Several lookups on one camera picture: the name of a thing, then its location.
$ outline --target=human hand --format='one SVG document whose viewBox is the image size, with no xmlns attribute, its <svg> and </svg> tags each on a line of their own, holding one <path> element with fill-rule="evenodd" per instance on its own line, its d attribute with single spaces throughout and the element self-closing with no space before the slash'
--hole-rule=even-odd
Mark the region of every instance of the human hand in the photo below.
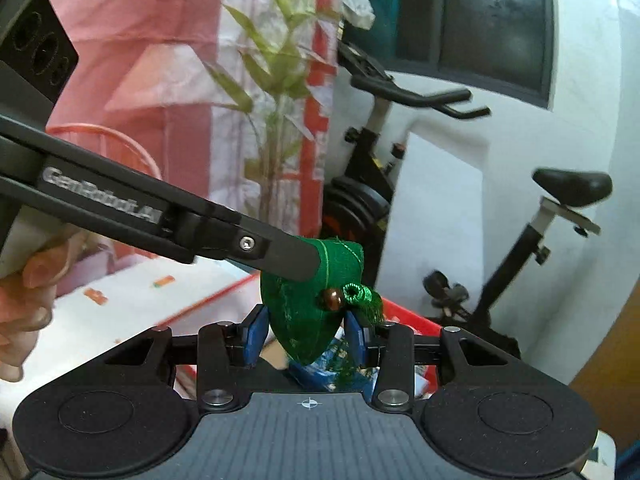
<svg viewBox="0 0 640 480">
<path fill-rule="evenodd" d="M 0 279 L 0 380 L 22 379 L 22 364 L 38 332 L 51 322 L 56 284 L 82 253 L 90 234 L 68 226 L 21 272 Z"/>
</svg>

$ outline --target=green fabric object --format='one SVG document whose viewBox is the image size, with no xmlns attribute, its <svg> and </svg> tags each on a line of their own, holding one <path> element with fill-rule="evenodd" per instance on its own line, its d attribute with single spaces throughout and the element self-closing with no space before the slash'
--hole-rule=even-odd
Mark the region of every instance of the green fabric object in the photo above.
<svg viewBox="0 0 640 480">
<path fill-rule="evenodd" d="M 372 324 L 380 324 L 385 320 L 382 314 L 382 298 L 368 286 L 359 283 L 347 283 L 342 288 L 344 299 L 352 308 L 359 308 Z"/>
<path fill-rule="evenodd" d="M 260 292 L 276 338 L 291 358 L 305 366 L 322 355 L 344 317 L 343 312 L 322 309 L 322 291 L 360 283 L 364 254 L 353 242 L 302 239 L 320 254 L 316 275 L 308 282 L 292 282 L 264 272 Z"/>
</svg>

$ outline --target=bike handlebar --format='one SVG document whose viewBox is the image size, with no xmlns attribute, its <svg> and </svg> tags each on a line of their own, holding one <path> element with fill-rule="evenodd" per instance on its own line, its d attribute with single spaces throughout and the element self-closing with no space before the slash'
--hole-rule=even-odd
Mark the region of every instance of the bike handlebar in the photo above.
<svg viewBox="0 0 640 480">
<path fill-rule="evenodd" d="M 475 110 L 469 110 L 468 112 L 461 112 L 460 110 L 456 110 L 455 108 L 451 108 L 447 105 L 442 106 L 434 106 L 434 110 L 440 112 L 441 114 L 445 114 L 453 119 L 458 119 L 460 121 L 468 121 L 470 119 L 477 119 L 479 117 L 487 117 L 491 115 L 491 108 L 488 106 L 483 106 L 481 108 L 476 108 Z"/>
<path fill-rule="evenodd" d="M 392 81 L 384 81 L 359 74 L 351 76 L 351 86 L 368 92 L 375 97 L 411 108 L 437 108 L 471 99 L 471 92 L 466 88 L 425 96 L 400 88 Z"/>
</svg>

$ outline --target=bike seat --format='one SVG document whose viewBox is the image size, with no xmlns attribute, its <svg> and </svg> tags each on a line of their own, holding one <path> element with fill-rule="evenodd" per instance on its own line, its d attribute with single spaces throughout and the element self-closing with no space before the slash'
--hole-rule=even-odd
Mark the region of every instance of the bike seat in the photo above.
<svg viewBox="0 0 640 480">
<path fill-rule="evenodd" d="M 607 198 L 613 182 L 607 173 L 597 171 L 565 171 L 538 168 L 533 180 L 542 189 L 568 207 L 587 207 Z"/>
</svg>

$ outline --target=green tassel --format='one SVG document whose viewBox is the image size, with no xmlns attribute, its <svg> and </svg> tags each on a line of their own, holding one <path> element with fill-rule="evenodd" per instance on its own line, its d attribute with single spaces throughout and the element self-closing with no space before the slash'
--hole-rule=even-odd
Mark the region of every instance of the green tassel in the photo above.
<svg viewBox="0 0 640 480">
<path fill-rule="evenodd" d="M 382 313 L 382 298 L 368 286 L 359 283 L 347 283 L 342 288 L 347 304 L 359 308 L 371 324 L 380 324 L 385 320 Z"/>
</svg>

